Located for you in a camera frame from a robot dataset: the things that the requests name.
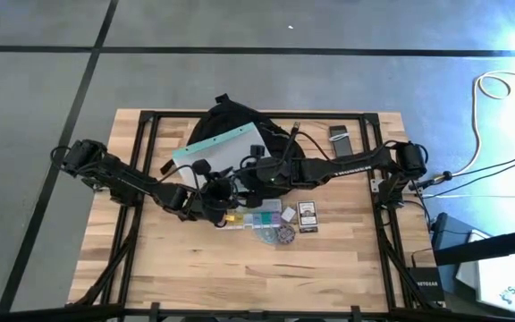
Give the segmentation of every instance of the concrete floor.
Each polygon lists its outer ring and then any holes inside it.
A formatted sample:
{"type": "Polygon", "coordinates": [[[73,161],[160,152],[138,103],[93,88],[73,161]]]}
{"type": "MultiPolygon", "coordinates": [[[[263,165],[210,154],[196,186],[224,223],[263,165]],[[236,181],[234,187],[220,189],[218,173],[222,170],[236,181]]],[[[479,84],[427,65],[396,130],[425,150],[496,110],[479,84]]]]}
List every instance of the concrete floor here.
{"type": "MultiPolygon", "coordinates": [[[[0,0],[0,45],[92,46],[107,6],[0,0]]],[[[120,0],[106,46],[515,49],[515,1],[120,0]]],[[[0,53],[0,296],[88,59],[0,53]]],[[[428,148],[430,173],[457,170],[474,150],[472,81],[502,69],[515,71],[515,58],[102,54],[72,139],[106,141],[117,108],[209,108],[228,92],[258,109],[400,111],[428,148]]],[[[478,100],[477,167],[515,157],[512,86],[505,101],[478,100]]],[[[515,169],[458,193],[515,194],[515,169]]],[[[13,309],[64,304],[91,199],[60,175],[13,309]]],[[[515,199],[427,206],[489,233],[515,231],[515,199]]]]}

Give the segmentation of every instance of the black floor stripe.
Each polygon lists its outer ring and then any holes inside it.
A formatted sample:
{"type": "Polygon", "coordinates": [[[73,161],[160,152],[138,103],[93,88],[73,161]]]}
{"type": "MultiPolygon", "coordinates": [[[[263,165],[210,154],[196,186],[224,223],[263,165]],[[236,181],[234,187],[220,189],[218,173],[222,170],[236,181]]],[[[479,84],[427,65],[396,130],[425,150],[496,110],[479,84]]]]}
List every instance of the black floor stripe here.
{"type": "Polygon", "coordinates": [[[93,47],[0,45],[0,53],[90,53],[92,49],[93,47]]]}
{"type": "Polygon", "coordinates": [[[347,49],[297,47],[103,47],[105,54],[356,55],[416,57],[515,57],[515,50],[347,49]]]}
{"type": "MultiPolygon", "coordinates": [[[[108,5],[105,19],[103,20],[103,24],[98,33],[97,41],[95,42],[95,48],[98,48],[105,43],[106,34],[108,33],[111,22],[113,21],[114,12],[117,5],[118,0],[111,0],[110,4],[108,5]]],[[[99,51],[93,49],[85,72],[83,73],[82,80],[80,81],[79,88],[77,89],[77,94],[75,95],[75,99],[72,102],[71,110],[65,121],[63,132],[59,138],[58,145],[60,146],[69,145],[71,141],[71,136],[74,131],[75,124],[77,123],[80,110],[87,95],[87,91],[89,90],[90,81],[92,80],[93,73],[97,67],[98,57],[99,51]]],[[[57,153],[55,153],[55,162],[59,163],[63,157],[64,151],[57,151],[57,153]]],[[[51,199],[51,195],[53,193],[58,176],[59,170],[52,166],[49,167],[45,181],[43,183],[43,189],[38,196],[37,204],[35,205],[35,209],[33,210],[33,214],[27,227],[27,232],[23,237],[19,253],[17,254],[17,258],[13,263],[11,274],[7,279],[7,284],[5,285],[4,292],[0,300],[0,313],[9,312],[11,306],[13,305],[13,300],[15,299],[15,295],[19,289],[25,268],[29,263],[29,257],[33,250],[33,246],[35,245],[35,241],[37,239],[37,235],[41,227],[41,223],[43,222],[43,217],[49,204],[49,200],[51,199]]]]}

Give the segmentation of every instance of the wooden tabletop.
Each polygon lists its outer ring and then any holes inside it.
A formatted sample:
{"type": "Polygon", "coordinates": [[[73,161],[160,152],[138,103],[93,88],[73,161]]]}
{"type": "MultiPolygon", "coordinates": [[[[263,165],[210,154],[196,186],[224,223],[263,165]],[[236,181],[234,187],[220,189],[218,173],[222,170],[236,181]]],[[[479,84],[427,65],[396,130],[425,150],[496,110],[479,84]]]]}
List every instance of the wooden tabletop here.
{"type": "MultiPolygon", "coordinates": [[[[109,152],[127,163],[139,113],[138,109],[118,110],[108,142],[109,152]]],[[[379,117],[384,140],[407,139],[399,113],[379,113],[379,117]]],[[[160,121],[151,175],[161,176],[159,168],[173,150],[186,145],[197,121],[160,121]]],[[[274,121],[287,131],[294,122],[274,121]]],[[[357,121],[300,121],[300,130],[310,134],[330,156],[330,125],[346,125],[353,151],[362,150],[357,121]]],[[[147,144],[148,127],[145,133],[142,147],[147,144]]],[[[298,142],[308,157],[321,157],[306,138],[298,136],[298,142]]],[[[178,174],[171,179],[180,181],[178,174]]],[[[146,198],[127,307],[147,309],[158,301],[165,309],[346,311],[359,305],[365,312],[387,311],[367,175],[335,178],[312,191],[291,191],[282,198],[284,206],[294,208],[299,200],[316,202],[319,232],[298,233],[289,245],[269,245],[250,229],[218,231],[205,221],[181,222],[146,198]]],[[[107,191],[96,194],[69,301],[78,300],[105,268],[118,210],[107,191]]],[[[412,251],[431,247],[423,211],[408,204],[398,211],[398,217],[405,259],[410,263],[412,251]]],[[[435,265],[432,251],[415,256],[422,267],[435,265]]],[[[391,268],[397,305],[401,306],[398,275],[393,265],[391,268]]],[[[119,282],[120,278],[115,278],[113,301],[119,282]]]]}

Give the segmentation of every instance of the phone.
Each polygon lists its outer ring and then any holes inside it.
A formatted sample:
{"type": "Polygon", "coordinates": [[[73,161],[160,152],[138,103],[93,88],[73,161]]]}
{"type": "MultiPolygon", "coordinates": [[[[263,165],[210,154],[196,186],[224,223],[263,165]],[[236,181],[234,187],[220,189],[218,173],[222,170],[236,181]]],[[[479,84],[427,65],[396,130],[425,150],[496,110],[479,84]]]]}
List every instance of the phone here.
{"type": "MultiPolygon", "coordinates": [[[[347,133],[347,128],[345,127],[345,125],[335,125],[329,127],[330,138],[345,133],[347,133]]],[[[351,156],[353,154],[353,148],[350,145],[350,139],[348,136],[343,137],[340,140],[332,141],[331,143],[333,144],[333,151],[335,152],[335,157],[345,157],[351,156]]]]}

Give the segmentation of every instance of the black backpack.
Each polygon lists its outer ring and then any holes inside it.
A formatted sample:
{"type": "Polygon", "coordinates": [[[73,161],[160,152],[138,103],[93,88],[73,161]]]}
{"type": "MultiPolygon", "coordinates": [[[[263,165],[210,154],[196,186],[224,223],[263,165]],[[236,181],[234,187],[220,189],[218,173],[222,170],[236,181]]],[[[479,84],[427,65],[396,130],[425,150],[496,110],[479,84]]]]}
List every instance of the black backpack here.
{"type": "MultiPolygon", "coordinates": [[[[200,117],[198,124],[192,130],[188,145],[212,138],[247,123],[254,123],[272,157],[282,157],[283,150],[287,146],[290,137],[287,131],[272,122],[264,114],[230,100],[227,94],[216,97],[215,102],[217,105],[200,117]]],[[[285,158],[293,157],[305,157],[303,149],[301,149],[297,142],[293,142],[290,145],[285,158]]],[[[173,161],[170,160],[160,170],[163,174],[166,174],[172,166],[173,161]]],[[[289,191],[287,189],[266,186],[256,178],[255,171],[242,172],[241,181],[246,188],[254,191],[255,196],[259,199],[277,198],[289,191]]]]}

